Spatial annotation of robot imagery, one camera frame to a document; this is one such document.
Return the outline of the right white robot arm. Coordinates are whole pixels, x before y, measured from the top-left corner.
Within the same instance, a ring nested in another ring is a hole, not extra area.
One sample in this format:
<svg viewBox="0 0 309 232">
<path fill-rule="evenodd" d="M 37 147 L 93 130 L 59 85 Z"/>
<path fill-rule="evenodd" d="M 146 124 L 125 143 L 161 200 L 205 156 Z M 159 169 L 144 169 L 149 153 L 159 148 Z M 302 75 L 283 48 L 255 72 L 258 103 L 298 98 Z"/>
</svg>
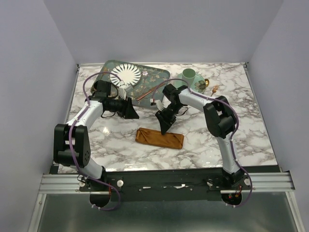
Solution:
<svg viewBox="0 0 309 232">
<path fill-rule="evenodd" d="M 164 96 L 170 101 L 166 108 L 160 109 L 157 117 L 161 134 L 164 135 L 176 121 L 176 115 L 185 106 L 191 106 L 204 113 L 208 131 L 218 142 L 223 161 L 222 184 L 227 189 L 239 185 L 244 171 L 237 161 L 237 151 L 233 135 L 238 128 L 239 120 L 224 96 L 208 98 L 197 92 L 191 92 L 185 85 L 176 88 L 168 84 L 163 89 Z"/>
</svg>

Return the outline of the gold spoon with flower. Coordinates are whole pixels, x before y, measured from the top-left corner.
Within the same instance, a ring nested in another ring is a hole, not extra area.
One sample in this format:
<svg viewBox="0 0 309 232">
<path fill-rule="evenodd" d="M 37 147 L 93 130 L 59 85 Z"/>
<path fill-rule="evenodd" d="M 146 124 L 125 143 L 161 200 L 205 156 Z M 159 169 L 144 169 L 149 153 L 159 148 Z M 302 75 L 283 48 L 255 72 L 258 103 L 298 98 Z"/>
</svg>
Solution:
<svg viewBox="0 0 309 232">
<path fill-rule="evenodd" d="M 209 79 L 199 80 L 195 82 L 195 90 L 199 93 L 203 93 L 206 88 L 209 86 Z"/>
</svg>

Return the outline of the copper fork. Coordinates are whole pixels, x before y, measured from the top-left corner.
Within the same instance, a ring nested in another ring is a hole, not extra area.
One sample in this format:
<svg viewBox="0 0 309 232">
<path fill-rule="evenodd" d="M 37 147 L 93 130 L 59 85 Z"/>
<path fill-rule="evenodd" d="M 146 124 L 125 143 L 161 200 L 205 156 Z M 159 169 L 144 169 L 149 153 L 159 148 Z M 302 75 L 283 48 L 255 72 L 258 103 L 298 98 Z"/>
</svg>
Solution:
<svg viewBox="0 0 309 232">
<path fill-rule="evenodd" d="M 217 92 L 218 88 L 219 88 L 219 85 L 215 85 L 213 87 L 212 92 L 211 92 L 211 96 L 213 96 Z"/>
</svg>

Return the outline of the orange-brown cloth napkin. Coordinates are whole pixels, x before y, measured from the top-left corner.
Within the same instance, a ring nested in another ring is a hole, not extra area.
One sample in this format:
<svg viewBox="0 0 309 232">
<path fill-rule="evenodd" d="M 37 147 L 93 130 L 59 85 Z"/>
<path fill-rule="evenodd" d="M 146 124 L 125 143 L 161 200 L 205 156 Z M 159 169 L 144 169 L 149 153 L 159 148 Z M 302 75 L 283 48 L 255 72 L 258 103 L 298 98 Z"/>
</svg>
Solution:
<svg viewBox="0 0 309 232">
<path fill-rule="evenodd" d="M 182 134 L 170 132 L 162 135 L 158 130 L 139 128 L 136 133 L 135 141 L 144 145 L 153 145 L 171 149 L 182 149 L 184 136 Z"/>
</svg>

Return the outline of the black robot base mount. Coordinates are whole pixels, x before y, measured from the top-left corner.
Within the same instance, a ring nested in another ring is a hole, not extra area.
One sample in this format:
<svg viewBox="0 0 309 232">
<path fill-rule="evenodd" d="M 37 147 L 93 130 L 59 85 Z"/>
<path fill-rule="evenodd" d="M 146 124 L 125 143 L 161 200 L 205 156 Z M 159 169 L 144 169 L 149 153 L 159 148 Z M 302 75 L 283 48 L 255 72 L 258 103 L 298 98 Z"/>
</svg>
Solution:
<svg viewBox="0 0 309 232">
<path fill-rule="evenodd" d="M 227 200 L 238 202 L 241 193 L 250 190 L 250 182 L 243 171 L 225 174 L 222 168 L 178 169 L 154 171 L 105 172 L 107 185 L 81 179 L 82 192 L 96 193 L 96 200 L 114 202 L 137 201 L 194 201 Z"/>
</svg>

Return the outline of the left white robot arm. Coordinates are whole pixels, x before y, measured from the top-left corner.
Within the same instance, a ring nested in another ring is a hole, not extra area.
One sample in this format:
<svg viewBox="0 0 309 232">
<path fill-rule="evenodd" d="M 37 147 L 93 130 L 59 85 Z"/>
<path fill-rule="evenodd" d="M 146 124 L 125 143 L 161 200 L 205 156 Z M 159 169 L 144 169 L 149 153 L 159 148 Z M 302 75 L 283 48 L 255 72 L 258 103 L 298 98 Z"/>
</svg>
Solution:
<svg viewBox="0 0 309 232">
<path fill-rule="evenodd" d="M 54 129 L 54 162 L 73 166 L 85 177 L 91 177 L 90 185 L 97 191 L 104 190 L 107 179 L 105 168 L 91 158 L 88 130 L 94 122 L 108 111 L 124 119 L 138 119 L 132 99 L 126 95 L 126 86 L 117 88 L 117 95 L 111 96 L 114 84 L 96 81 L 92 95 L 86 95 L 85 103 L 78 114 L 65 124 Z"/>
</svg>

